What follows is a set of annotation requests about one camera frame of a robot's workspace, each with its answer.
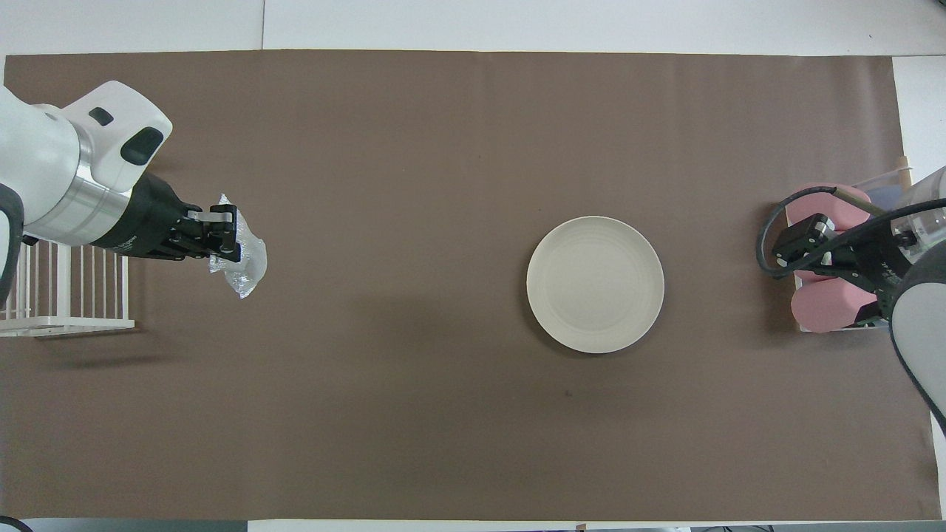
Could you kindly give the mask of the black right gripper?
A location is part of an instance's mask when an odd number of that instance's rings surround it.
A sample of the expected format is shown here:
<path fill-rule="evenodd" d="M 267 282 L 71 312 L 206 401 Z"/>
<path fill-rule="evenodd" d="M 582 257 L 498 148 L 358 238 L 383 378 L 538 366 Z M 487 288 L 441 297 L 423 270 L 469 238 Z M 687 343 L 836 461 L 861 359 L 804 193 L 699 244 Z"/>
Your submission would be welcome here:
<path fill-rule="evenodd" d="M 854 236 L 830 252 L 829 276 L 839 277 L 871 294 L 872 299 L 858 309 L 852 327 L 875 327 L 889 324 L 895 298 L 909 270 L 932 249 L 932 239 L 918 226 L 881 225 L 862 231 L 859 227 L 847 232 Z M 818 246 L 838 237 L 837 227 L 825 215 L 815 213 L 783 229 L 773 246 L 773 256 L 780 268 L 807 256 Z"/>

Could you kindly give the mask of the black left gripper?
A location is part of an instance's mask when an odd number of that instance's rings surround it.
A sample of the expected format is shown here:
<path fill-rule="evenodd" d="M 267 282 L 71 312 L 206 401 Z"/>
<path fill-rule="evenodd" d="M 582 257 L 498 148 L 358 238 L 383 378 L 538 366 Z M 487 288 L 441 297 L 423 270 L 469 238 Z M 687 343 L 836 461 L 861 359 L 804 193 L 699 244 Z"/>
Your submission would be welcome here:
<path fill-rule="evenodd" d="M 237 212 L 235 205 L 211 205 L 203 210 L 183 202 L 169 183 L 146 173 L 133 186 L 118 221 L 92 246 L 146 259 L 178 262 L 186 257 L 217 257 L 239 263 Z"/>

